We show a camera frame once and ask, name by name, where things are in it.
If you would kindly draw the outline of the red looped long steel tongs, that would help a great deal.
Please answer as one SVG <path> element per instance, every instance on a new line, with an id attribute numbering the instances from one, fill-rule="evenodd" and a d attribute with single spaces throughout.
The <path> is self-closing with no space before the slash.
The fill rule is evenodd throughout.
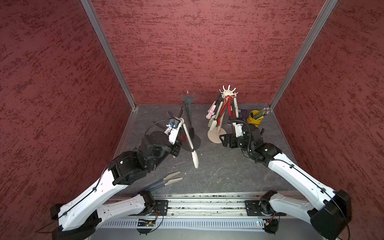
<path id="1" fill-rule="evenodd" d="M 231 101 L 231 110 L 232 110 L 232 115 L 230 116 L 230 114 L 229 114 L 229 116 L 234 118 L 235 113 L 234 113 L 234 107 L 233 107 L 233 100 Z"/>

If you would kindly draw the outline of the aluminium corner post left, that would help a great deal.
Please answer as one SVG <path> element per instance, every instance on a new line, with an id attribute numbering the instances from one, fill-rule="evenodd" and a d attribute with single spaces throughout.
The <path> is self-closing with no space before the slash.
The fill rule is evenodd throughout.
<path id="1" fill-rule="evenodd" d="M 99 42 L 100 44 L 102 45 L 103 47 L 103 50 L 115 72 L 115 75 L 129 101 L 129 104 L 132 108 L 133 111 L 135 111 L 137 109 L 137 103 L 136 101 L 134 100 L 134 97 L 133 97 L 133 94 L 132 92 L 130 91 L 129 87 L 128 87 L 128 84 L 126 82 L 126 79 L 124 77 L 124 74 L 120 68 L 120 65 L 116 59 L 116 56 L 112 50 L 112 47 L 108 41 L 108 38 L 103 30 L 103 27 L 102 27 L 102 24 L 97 16 L 97 13 L 96 13 L 96 10 L 93 6 L 93 3 L 92 1 L 90 0 L 81 0 L 81 4 L 88 16 L 88 19 L 90 20 L 92 26 L 93 26 L 93 29 L 99 39 Z"/>

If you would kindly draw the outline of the pink handled tweezers tongs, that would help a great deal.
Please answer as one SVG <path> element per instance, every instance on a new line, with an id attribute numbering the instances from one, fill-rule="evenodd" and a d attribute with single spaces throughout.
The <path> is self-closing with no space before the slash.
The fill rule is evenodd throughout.
<path id="1" fill-rule="evenodd" d="M 210 109 L 208 110 L 208 114 L 206 115 L 206 118 L 210 120 L 212 116 L 214 115 L 215 109 L 218 106 L 218 103 L 220 102 L 220 99 L 216 99 L 215 102 L 211 105 Z"/>

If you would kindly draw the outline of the black steel tongs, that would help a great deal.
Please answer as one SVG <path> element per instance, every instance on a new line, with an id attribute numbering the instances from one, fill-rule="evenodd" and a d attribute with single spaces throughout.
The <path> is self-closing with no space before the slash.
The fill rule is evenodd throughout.
<path id="1" fill-rule="evenodd" d="M 186 120 L 188 123 L 189 134 L 191 139 L 193 140 L 195 138 L 195 129 L 192 126 L 191 114 L 190 114 L 190 109 L 188 107 L 188 104 L 184 103 L 183 106 L 181 107 L 179 118 L 181 117 L 182 113 L 185 113 Z"/>

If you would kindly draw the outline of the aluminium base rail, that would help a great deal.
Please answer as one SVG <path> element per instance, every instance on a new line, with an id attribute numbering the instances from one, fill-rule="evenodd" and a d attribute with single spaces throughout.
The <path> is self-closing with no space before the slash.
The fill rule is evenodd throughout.
<path id="1" fill-rule="evenodd" d="M 287 217 L 310 223 L 317 209 L 294 192 L 262 199 L 259 194 L 155 196 L 151 214 L 123 214 L 100 223 L 97 229 L 133 229 L 141 234 L 155 230 L 208 230 L 276 232 Z"/>

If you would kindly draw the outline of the small red silicone tongs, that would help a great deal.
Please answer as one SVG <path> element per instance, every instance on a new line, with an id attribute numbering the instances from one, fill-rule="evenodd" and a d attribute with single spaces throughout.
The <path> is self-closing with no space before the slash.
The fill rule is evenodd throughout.
<path id="1" fill-rule="evenodd" d="M 226 108 L 229 108 L 229 114 L 230 116 L 232 115 L 232 110 L 231 110 L 231 101 L 233 100 L 233 96 L 226 96 L 224 98 L 223 106 L 220 108 L 220 111 L 218 111 L 217 114 L 217 126 L 221 125 L 223 114 L 225 113 Z"/>

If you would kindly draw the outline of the aluminium corner post right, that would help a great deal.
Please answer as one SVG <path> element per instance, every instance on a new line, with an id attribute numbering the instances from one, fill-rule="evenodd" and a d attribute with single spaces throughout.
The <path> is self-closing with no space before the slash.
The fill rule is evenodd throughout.
<path id="1" fill-rule="evenodd" d="M 331 15 L 337 3 L 338 3 L 338 0 L 325 1 L 309 33 L 307 34 L 300 50 L 298 51 L 291 67 L 289 68 L 287 74 L 285 75 L 283 82 L 281 83 L 279 89 L 277 90 L 275 96 L 273 97 L 270 103 L 270 108 L 272 109 L 272 111 L 274 111 L 274 109 L 276 108 L 279 100 L 283 96 L 285 90 L 287 89 L 295 73 L 299 69 L 301 63 L 305 59 L 307 53 L 309 52 L 310 48 L 312 47 L 313 43 L 315 42 L 317 36 L 319 35 L 320 31 L 322 30 L 324 24 L 328 20 L 329 16 Z"/>

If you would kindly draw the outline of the aluminium corner post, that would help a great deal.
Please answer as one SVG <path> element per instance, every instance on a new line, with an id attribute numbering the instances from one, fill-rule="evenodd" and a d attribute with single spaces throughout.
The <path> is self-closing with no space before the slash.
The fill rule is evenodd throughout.
<path id="1" fill-rule="evenodd" d="M 307 34 L 300 50 L 298 51 L 291 67 L 289 68 L 287 74 L 285 75 L 283 82 L 281 83 L 279 89 L 277 90 L 275 96 L 273 97 L 270 103 L 270 108 L 272 109 L 272 111 L 274 111 L 274 109 L 276 108 L 279 100 L 283 96 L 285 90 L 287 89 L 295 73 L 299 69 L 301 63 L 305 59 L 307 53 L 309 52 L 310 48 L 312 47 L 313 43 L 315 42 L 317 36 L 319 35 L 320 31 L 322 30 L 324 24 L 328 20 L 329 16 L 331 15 L 337 3 L 338 3 L 338 0 L 325 1 L 309 33 Z"/>
<path id="2" fill-rule="evenodd" d="M 124 77 L 124 74 L 120 68 L 120 65 L 116 59 L 116 56 L 112 50 L 112 47 L 108 41 L 108 38 L 103 30 L 103 27 L 102 27 L 102 24 L 97 16 L 97 13 L 96 13 L 96 10 L 93 6 L 93 3 L 92 1 L 90 0 L 81 0 L 81 4 L 88 16 L 88 19 L 90 20 L 92 26 L 93 26 L 93 29 L 99 39 L 99 42 L 100 44 L 102 45 L 103 47 L 103 50 L 115 72 L 115 75 L 129 101 L 129 104 L 132 108 L 133 111 L 135 111 L 137 109 L 137 103 L 136 101 L 134 100 L 134 97 L 133 97 L 133 94 L 132 92 L 130 91 L 129 87 L 128 87 L 128 84 L 126 82 L 126 79 Z"/>

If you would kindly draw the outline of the yellow metal pencil bucket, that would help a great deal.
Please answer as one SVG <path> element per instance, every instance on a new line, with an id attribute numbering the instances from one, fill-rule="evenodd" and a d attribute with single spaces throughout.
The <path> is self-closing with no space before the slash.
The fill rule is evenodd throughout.
<path id="1" fill-rule="evenodd" d="M 250 112 L 247 118 L 247 123 L 249 125 L 254 125 L 255 127 L 259 127 L 263 119 L 264 119 L 264 112 L 253 110 Z"/>

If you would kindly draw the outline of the cream blue handled tongs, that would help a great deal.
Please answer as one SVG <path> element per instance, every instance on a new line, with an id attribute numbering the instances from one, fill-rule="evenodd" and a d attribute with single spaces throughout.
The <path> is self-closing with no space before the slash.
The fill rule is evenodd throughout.
<path id="1" fill-rule="evenodd" d="M 152 190 L 156 190 L 156 189 L 177 183 L 177 182 L 183 180 L 183 177 L 175 178 L 175 176 L 179 175 L 180 173 L 181 173 L 180 171 L 171 173 L 171 174 L 167 175 L 165 178 L 160 179 L 159 181 L 133 193 L 133 196 L 137 195 L 141 191 L 152 191 Z"/>

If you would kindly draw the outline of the scalloped steel serving tongs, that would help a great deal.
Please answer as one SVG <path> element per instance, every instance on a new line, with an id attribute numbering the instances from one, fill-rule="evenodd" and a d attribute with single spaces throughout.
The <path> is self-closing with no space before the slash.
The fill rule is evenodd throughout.
<path id="1" fill-rule="evenodd" d="M 210 132 L 213 131 L 214 128 L 217 126 L 217 120 L 218 120 L 222 106 L 223 106 L 223 100 L 219 100 L 219 102 L 215 108 L 214 115 L 211 117 L 210 122 L 209 122 L 209 127 L 210 127 L 209 131 Z"/>

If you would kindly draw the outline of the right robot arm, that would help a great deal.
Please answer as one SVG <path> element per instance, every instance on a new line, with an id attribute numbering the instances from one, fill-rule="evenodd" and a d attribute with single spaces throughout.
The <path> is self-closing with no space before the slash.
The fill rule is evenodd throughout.
<path id="1" fill-rule="evenodd" d="M 258 210 L 267 216 L 266 225 L 278 224 L 276 214 L 286 214 L 309 223 L 322 237 L 336 240 L 343 230 L 349 230 L 352 220 L 351 196 L 335 191 L 298 167 L 286 154 L 271 143 L 264 142 L 257 127 L 242 120 L 230 120 L 235 133 L 221 135 L 224 147 L 239 148 L 245 157 L 280 175 L 305 198 L 288 198 L 270 190 L 261 196 Z"/>

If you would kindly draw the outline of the cream utensil rack stand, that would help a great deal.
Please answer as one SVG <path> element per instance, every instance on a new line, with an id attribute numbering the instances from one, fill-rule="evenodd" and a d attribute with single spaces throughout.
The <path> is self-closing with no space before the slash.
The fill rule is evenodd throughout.
<path id="1" fill-rule="evenodd" d="M 236 88 L 231 89 L 230 85 L 228 85 L 227 88 L 225 86 L 223 86 L 223 89 L 219 90 L 219 95 L 218 95 L 217 99 L 219 98 L 220 100 L 224 100 L 224 97 L 232 96 L 232 95 L 237 97 Z M 208 130 L 208 133 L 207 133 L 209 140 L 215 144 L 220 144 L 221 143 L 220 135 L 224 135 L 227 133 L 222 127 L 223 122 L 224 122 L 224 115 L 222 118 L 221 125 L 216 126 L 214 128 L 214 130 L 211 132 Z"/>

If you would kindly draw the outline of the purple book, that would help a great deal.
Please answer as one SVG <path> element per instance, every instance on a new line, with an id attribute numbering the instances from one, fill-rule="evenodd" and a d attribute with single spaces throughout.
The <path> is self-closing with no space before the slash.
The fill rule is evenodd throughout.
<path id="1" fill-rule="evenodd" d="M 238 114 L 239 114 L 239 116 L 238 116 L 238 119 L 240 119 L 240 120 L 246 120 L 247 119 L 247 114 L 248 114 L 248 111 L 247 110 L 245 110 L 245 109 L 239 109 L 238 110 Z"/>

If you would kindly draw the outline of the dark grey utensil rack stand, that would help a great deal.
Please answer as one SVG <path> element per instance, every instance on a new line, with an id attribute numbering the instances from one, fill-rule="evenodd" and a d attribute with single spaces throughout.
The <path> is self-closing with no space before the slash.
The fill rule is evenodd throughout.
<path id="1" fill-rule="evenodd" d="M 187 91 L 187 95 L 183 96 L 183 106 L 181 108 L 181 111 L 179 113 L 179 117 L 182 116 L 182 114 L 185 114 L 185 121 L 188 125 L 189 134 L 192 140 L 192 143 L 194 145 L 195 150 L 197 150 L 201 146 L 201 139 L 199 136 L 195 134 L 195 129 L 192 125 L 192 103 L 195 101 L 194 94 L 190 95 L 189 91 Z"/>

